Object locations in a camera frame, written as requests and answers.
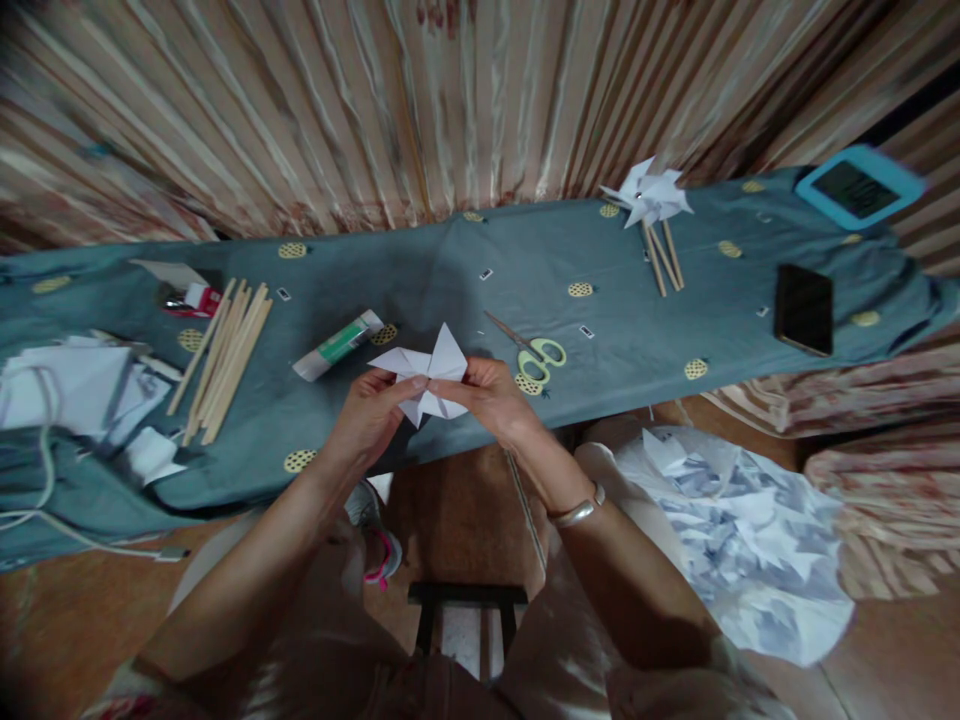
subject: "cable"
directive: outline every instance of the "cable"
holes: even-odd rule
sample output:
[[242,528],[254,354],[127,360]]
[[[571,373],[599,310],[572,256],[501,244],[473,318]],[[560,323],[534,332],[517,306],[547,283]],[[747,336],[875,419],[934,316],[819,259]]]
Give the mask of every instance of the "cable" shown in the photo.
[[53,496],[54,487],[57,481],[56,465],[54,463],[53,453],[50,451],[50,428],[54,422],[59,419],[60,410],[62,408],[58,402],[57,412],[53,412],[53,402],[50,388],[47,386],[47,381],[43,375],[44,372],[52,375],[48,368],[33,366],[18,368],[10,373],[5,373],[5,376],[10,378],[13,375],[27,371],[33,372],[33,374],[36,376],[37,385],[40,388],[40,394],[43,396],[44,416],[46,418],[44,424],[40,428],[40,435],[37,443],[40,451],[40,461],[43,465],[43,491],[40,493],[40,499],[32,508],[24,510],[6,510],[0,512],[0,518],[14,518],[11,522],[0,525],[0,532],[3,532],[4,530],[11,530],[15,527],[23,525],[25,522],[32,520],[33,518],[39,518],[44,520],[54,530],[57,530],[61,534],[66,535],[67,537],[83,543],[84,545],[87,545],[95,550],[103,550],[104,552],[114,553],[115,555],[150,558],[155,562],[177,562],[178,560],[186,557],[188,551],[183,548],[165,547],[161,548],[160,550],[135,550],[133,548],[122,548],[117,547],[116,545],[108,545],[106,543],[99,542],[84,535],[76,528],[68,525],[61,518],[44,509],[46,504],[50,501],[50,498]]

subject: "scissor blade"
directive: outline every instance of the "scissor blade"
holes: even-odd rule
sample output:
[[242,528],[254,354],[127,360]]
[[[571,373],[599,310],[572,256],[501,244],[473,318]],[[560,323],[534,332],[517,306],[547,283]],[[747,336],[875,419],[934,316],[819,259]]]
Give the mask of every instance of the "scissor blade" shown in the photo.
[[527,344],[527,343],[526,343],[526,340],[524,340],[522,337],[520,337],[519,335],[517,335],[513,330],[511,330],[511,329],[508,328],[506,325],[504,325],[502,322],[500,322],[499,320],[497,320],[493,315],[491,315],[491,314],[490,314],[489,312],[487,312],[486,310],[484,310],[483,312],[484,312],[484,314],[485,314],[488,318],[490,318],[491,320],[493,320],[494,324],[495,324],[498,328],[500,328],[501,330],[503,330],[503,332],[506,333],[507,336],[508,336],[511,340],[513,340],[515,343],[519,343],[520,345],[526,346],[526,344]]
[[526,349],[529,350],[535,357],[540,357],[540,353],[538,353],[538,352],[534,349],[533,345],[531,345],[529,342],[527,342],[526,338],[522,338],[522,337],[520,337],[519,335],[517,335],[513,330],[511,330],[509,327],[507,327],[507,326],[504,325],[502,322],[500,322],[499,320],[497,320],[493,315],[491,315],[491,314],[490,314],[489,312],[487,312],[486,310],[484,310],[483,312],[484,312],[484,314],[485,314],[488,318],[490,318],[491,320],[493,320],[493,322],[496,324],[496,326],[497,326],[498,328],[500,328],[501,330],[503,330],[503,332],[505,332],[505,333],[507,334],[507,337],[509,337],[511,340],[513,340],[513,341],[517,344],[518,347],[526,348]]

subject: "black smartphone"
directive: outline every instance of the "black smartphone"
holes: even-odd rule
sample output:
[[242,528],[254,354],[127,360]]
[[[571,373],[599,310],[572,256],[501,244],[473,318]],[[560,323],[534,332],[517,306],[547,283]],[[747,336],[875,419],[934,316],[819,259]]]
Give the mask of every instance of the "black smartphone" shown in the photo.
[[833,280],[796,265],[781,265],[774,333],[777,340],[813,355],[833,355]]

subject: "crumpled paper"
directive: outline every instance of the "crumpled paper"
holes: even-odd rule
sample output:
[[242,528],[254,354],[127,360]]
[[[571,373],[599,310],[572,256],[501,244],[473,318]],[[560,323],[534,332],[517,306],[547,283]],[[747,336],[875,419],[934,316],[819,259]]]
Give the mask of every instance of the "crumpled paper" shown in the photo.
[[687,579],[737,647],[809,666],[839,642],[854,606],[837,582],[841,501],[693,428],[638,432],[614,457],[663,508]]

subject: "white paper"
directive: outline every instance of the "white paper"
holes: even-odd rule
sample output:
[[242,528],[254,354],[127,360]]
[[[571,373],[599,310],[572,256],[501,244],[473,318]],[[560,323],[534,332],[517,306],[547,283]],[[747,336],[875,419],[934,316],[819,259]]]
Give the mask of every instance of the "white paper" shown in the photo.
[[185,465],[173,462],[173,456],[177,454],[176,444],[151,427],[141,430],[123,452],[130,469],[143,480],[144,487],[187,469]]
[[[129,366],[128,372],[130,355],[127,346],[80,336],[68,337],[62,345],[25,349],[7,361],[0,377],[0,428],[49,422],[90,437],[109,454],[171,389],[141,363]],[[52,417],[47,415],[44,389]]]
[[[837,581],[842,504],[803,475],[694,428],[641,430],[632,416],[597,427],[614,420],[623,428],[610,459],[663,509],[687,579],[724,634],[797,665],[821,660],[853,611]],[[671,441],[683,447],[682,463]]]
[[75,435],[96,435],[113,417],[117,388],[125,381],[129,365],[128,348],[31,348],[8,360],[4,368],[0,427],[49,423]]
[[130,262],[145,268],[157,280],[169,283],[177,290],[186,291],[194,283],[204,287],[210,284],[189,265],[183,263],[162,263],[154,260],[131,260]]
[[686,192],[677,187],[677,179],[682,174],[679,170],[664,170],[663,175],[647,174],[655,158],[648,158],[630,168],[619,190],[600,186],[610,202],[630,211],[624,229],[641,220],[652,224],[680,212],[693,212],[687,203]]
[[[432,354],[394,348],[371,360],[370,364],[396,373],[398,382],[414,375],[460,382],[467,371],[467,359],[463,356],[460,346],[457,345],[446,323],[440,328]],[[452,420],[467,411],[463,405],[438,398],[429,390],[424,390],[420,395],[400,403],[400,409],[414,427],[420,427],[424,413]]]

